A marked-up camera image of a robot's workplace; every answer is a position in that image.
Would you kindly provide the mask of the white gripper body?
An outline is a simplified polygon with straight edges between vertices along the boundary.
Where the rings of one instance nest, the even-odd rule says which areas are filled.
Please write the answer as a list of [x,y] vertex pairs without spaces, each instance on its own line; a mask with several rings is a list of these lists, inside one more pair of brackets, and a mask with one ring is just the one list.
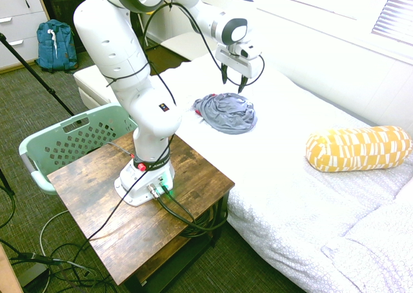
[[250,61],[241,56],[231,54],[223,45],[217,45],[215,57],[222,65],[226,65],[247,78],[253,78]]

